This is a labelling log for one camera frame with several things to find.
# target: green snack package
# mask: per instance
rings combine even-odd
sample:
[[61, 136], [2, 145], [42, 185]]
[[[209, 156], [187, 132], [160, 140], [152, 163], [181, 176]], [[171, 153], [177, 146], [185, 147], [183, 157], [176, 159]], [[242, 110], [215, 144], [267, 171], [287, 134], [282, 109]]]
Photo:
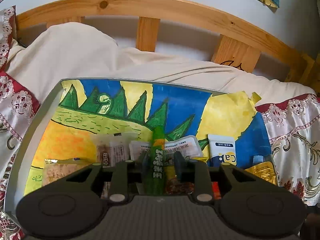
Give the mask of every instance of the green snack package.
[[164, 162], [164, 128], [156, 126], [151, 141], [150, 167], [145, 180], [147, 195], [163, 195], [165, 186]]

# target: wood knot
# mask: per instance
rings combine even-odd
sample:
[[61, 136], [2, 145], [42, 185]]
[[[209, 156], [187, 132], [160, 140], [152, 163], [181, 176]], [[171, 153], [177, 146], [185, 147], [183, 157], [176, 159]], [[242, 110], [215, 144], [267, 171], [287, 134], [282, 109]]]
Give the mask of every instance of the wood knot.
[[108, 2], [107, 1], [102, 1], [100, 4], [99, 4], [100, 8], [101, 9], [104, 9], [108, 6]]

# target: beige sheet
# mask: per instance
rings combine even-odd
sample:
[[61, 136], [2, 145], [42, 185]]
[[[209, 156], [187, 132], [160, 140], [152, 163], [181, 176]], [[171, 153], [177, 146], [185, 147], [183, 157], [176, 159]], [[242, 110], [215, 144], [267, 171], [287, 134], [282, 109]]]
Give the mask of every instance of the beige sheet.
[[182, 57], [120, 48], [94, 27], [80, 23], [51, 26], [28, 48], [10, 50], [7, 73], [43, 102], [62, 78], [113, 77], [192, 85], [224, 92], [257, 92], [257, 103], [280, 103], [314, 91], [297, 83], [268, 80], [233, 67]]

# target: wall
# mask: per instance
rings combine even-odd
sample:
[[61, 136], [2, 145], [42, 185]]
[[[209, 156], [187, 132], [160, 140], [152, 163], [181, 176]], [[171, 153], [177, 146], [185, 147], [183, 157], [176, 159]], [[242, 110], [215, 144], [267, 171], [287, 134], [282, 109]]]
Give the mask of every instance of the wall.
[[[0, 8], [17, 5], [17, 13], [55, 0], [4, 0]], [[271, 33], [287, 45], [315, 57], [320, 51], [320, 19], [316, 0], [280, 0], [273, 10], [257, 0], [192, 0], [238, 16]], [[90, 17], [85, 23], [95, 26], [118, 41], [120, 46], [135, 46], [136, 18]], [[30, 30], [24, 39], [32, 40]], [[190, 26], [161, 22], [156, 52], [210, 60], [218, 34]], [[255, 70], [268, 78], [283, 80], [288, 68], [262, 55]]]

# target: green triangle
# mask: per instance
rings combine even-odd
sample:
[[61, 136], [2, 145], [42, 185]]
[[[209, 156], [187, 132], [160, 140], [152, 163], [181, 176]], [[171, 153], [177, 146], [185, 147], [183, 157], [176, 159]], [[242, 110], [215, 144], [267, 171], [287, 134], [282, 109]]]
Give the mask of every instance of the green triangle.
[[146, 113], [147, 91], [144, 91], [139, 100], [128, 114], [128, 119], [138, 122], [145, 122], [144, 116]]
[[113, 105], [108, 112], [110, 115], [125, 117], [127, 114], [127, 100], [125, 98], [124, 88], [121, 87], [116, 97], [113, 98]]
[[202, 140], [198, 140], [198, 143], [200, 145], [201, 150], [203, 151], [204, 148], [209, 144], [209, 140], [206, 139], [202, 139]]
[[90, 96], [84, 101], [80, 106], [80, 110], [89, 113], [97, 113], [101, 107], [101, 104], [98, 102], [99, 90], [97, 87], [94, 87]]
[[161, 106], [153, 113], [152, 116], [148, 118], [147, 125], [155, 128], [158, 125], [165, 127], [167, 120], [167, 111], [168, 111], [168, 99], [166, 98]]
[[73, 85], [71, 85], [68, 93], [64, 97], [64, 99], [59, 104], [60, 106], [64, 106], [71, 109], [78, 109], [78, 96], [77, 91]]
[[194, 116], [195, 115], [192, 114], [190, 117], [188, 117], [182, 124], [179, 124], [176, 128], [174, 128], [173, 131], [167, 135], [167, 137], [172, 141], [183, 137], [190, 127]]

